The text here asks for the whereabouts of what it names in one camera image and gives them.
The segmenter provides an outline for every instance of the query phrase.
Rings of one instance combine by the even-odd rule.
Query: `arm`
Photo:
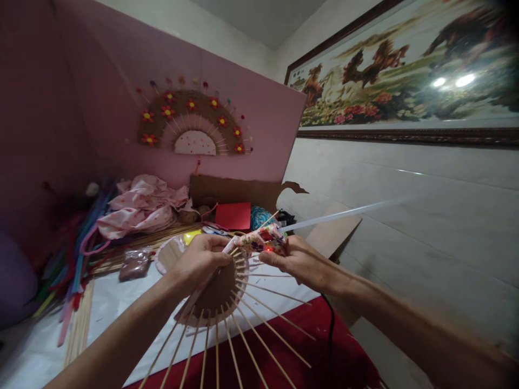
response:
[[[495,347],[457,331],[400,301],[383,288],[320,255],[300,237],[289,237],[287,256],[259,259],[320,293],[344,298],[383,332],[441,388],[512,387],[518,363]]]
[[[221,252],[228,241],[217,235],[196,236],[171,270],[44,389],[121,388],[178,303],[232,261]]]

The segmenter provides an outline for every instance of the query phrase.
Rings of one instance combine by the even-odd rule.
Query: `forearm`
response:
[[[130,305],[45,389],[121,388],[185,295],[185,285],[168,275]]]
[[[342,291],[358,314],[375,325],[441,388],[512,385],[517,362],[468,333],[440,324],[358,276]]]

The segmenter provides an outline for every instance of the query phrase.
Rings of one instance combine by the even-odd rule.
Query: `pink wall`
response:
[[[50,233],[42,182],[83,190],[90,152],[49,2],[3,2],[0,24],[0,228],[31,254]]]
[[[202,157],[201,174],[280,182],[298,129],[305,95],[158,31],[99,3],[58,2],[58,22],[65,40],[78,100],[98,167],[120,177],[158,175],[173,187],[189,182],[197,157],[174,154],[168,145],[151,149],[136,143],[139,112],[165,78],[184,75],[207,81],[246,116],[245,137],[254,138],[249,156]]]

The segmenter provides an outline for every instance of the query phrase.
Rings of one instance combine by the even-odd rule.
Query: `wooden frame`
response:
[[[358,19],[348,24],[342,30],[332,35],[326,41],[310,50],[297,61],[290,64],[285,76],[285,85],[289,85],[290,74],[302,65],[317,57],[323,51],[330,49],[353,32],[366,26],[377,17],[399,5],[404,0],[383,0],[375,7],[364,13]],[[519,147],[519,128],[432,128],[432,129],[323,129],[299,130],[298,138],[310,139],[339,139],[357,141],[375,141],[388,143],[420,143],[435,145],[471,145],[492,147]]]

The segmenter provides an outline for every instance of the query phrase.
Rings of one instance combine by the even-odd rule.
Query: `decorative fan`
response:
[[[215,96],[207,95],[207,82],[200,90],[198,79],[194,79],[195,89],[185,87],[183,76],[178,78],[179,87],[166,79],[168,88],[160,92],[155,81],[150,85],[157,97],[148,99],[142,89],[137,89],[148,106],[141,112],[141,125],[137,141],[150,147],[161,147],[164,134],[171,136],[175,153],[189,155],[247,155],[253,148],[244,143],[252,138],[243,139],[241,125],[245,116],[235,119],[232,115],[231,99],[226,104],[219,101],[219,91]]]
[[[164,258],[172,258],[175,257],[175,247],[177,243],[175,242],[174,238],[166,242],[158,251],[157,251],[157,259],[161,261]],[[251,264],[249,263],[249,258],[247,254],[247,250],[242,250],[241,247],[235,248],[230,254],[233,256],[234,261],[229,264],[226,267],[221,268],[214,277],[208,282],[207,286],[204,288],[200,288],[196,290],[191,297],[188,299],[188,301],[184,304],[184,306],[181,308],[180,312],[175,316],[175,325],[173,326],[172,330],[166,337],[166,340],[164,341],[164,344],[162,345],[161,349],[159,350],[157,356],[155,357],[155,360],[151,364],[146,376],[144,377],[139,389],[142,389],[153,369],[155,366],[159,356],[161,355],[162,351],[164,350],[164,347],[166,346],[169,338],[173,334],[173,331],[177,327],[178,324],[184,325],[184,329],[182,332],[182,335],[178,341],[178,344],[175,348],[175,352],[171,358],[171,362],[169,364],[168,370],[164,376],[164,379],[162,381],[161,389],[163,389],[164,384],[168,378],[169,372],[171,370],[171,366],[173,365],[177,352],[180,348],[180,344],[184,338],[185,332],[188,328],[194,327],[195,328],[195,335],[191,344],[191,349],[189,351],[189,355],[187,358],[186,366],[184,369],[184,374],[182,377],[182,381],[180,384],[180,389],[182,389],[186,374],[189,368],[189,362],[191,360],[191,355],[193,352],[193,348],[195,346],[195,341],[199,332],[199,329],[201,327],[206,327],[206,335],[205,335],[205,350],[204,350],[204,358],[203,358],[203,365],[202,365],[202,383],[201,387],[203,387],[204,383],[204,375],[205,375],[205,361],[206,361],[206,353],[207,353],[207,344],[208,344],[208,337],[209,337],[209,328],[212,326],[216,326],[216,339],[218,339],[218,323],[220,321],[224,322],[225,330],[227,332],[227,339],[229,341],[229,346],[231,349],[232,359],[234,362],[234,367],[236,370],[236,377],[239,383],[240,388],[243,389],[238,363],[236,360],[234,348],[232,346],[232,340],[231,335],[229,332],[229,325],[228,320],[232,320],[234,322],[236,328],[238,329],[241,339],[243,340],[245,347],[247,348],[247,351],[249,352],[250,358],[252,359],[252,362],[254,363],[254,366],[256,367],[256,371],[263,382],[265,388],[268,388],[267,383],[265,381],[265,378],[263,377],[263,374],[258,366],[258,363],[256,362],[256,359],[254,358],[254,354],[252,353],[252,350],[250,346],[248,345],[245,336],[243,334],[243,330],[240,328],[238,321],[236,320],[234,312],[238,310],[240,315],[245,319],[245,321],[248,323],[250,328],[252,329],[253,333],[258,337],[262,345],[265,347],[265,349],[268,351],[276,365],[280,368],[283,375],[286,377],[287,381],[290,383],[290,385],[296,389],[294,383],[290,379],[290,377],[287,375],[286,371],[283,369],[281,364],[278,362],[274,354],[271,352],[271,350],[268,348],[266,343],[263,341],[261,336],[258,334],[258,332],[255,330],[254,326],[250,322],[250,320],[247,318],[246,314],[243,312],[242,308],[239,307],[239,303],[242,303],[245,305],[245,307],[252,312],[258,319],[260,319],[272,332],[275,336],[277,336],[281,342],[283,342],[294,354],[297,356],[300,360],[302,360],[308,367],[311,368],[310,364],[303,358],[301,355],[295,351],[292,346],[272,327],[270,326],[267,321],[262,318],[255,310],[248,304],[246,301],[242,299],[242,297],[246,294],[259,304],[263,305],[266,309],[271,311],[273,314],[281,317],[283,320],[285,320],[287,323],[292,325],[294,328],[298,329],[302,333],[304,333],[306,336],[311,338],[312,340],[315,340],[315,338],[310,335],[308,332],[294,324],[292,321],[281,315],[280,313],[276,312],[274,309],[269,307],[264,302],[260,301],[258,298],[256,298],[251,291],[247,291],[247,287],[253,287],[258,288],[261,290],[265,290],[271,293],[275,293],[279,296],[289,298],[292,300],[295,300],[302,304],[307,304],[306,301],[296,299],[294,297],[288,296],[286,294],[282,294],[276,291],[273,291],[271,289],[263,288],[254,284],[251,284],[248,282],[249,277],[291,277],[291,276],[276,276],[272,274],[258,274],[258,273],[251,273],[250,269],[255,266],[260,266],[260,263]],[[216,380],[217,380],[217,387],[219,387],[219,357],[218,357],[218,341],[216,342]]]

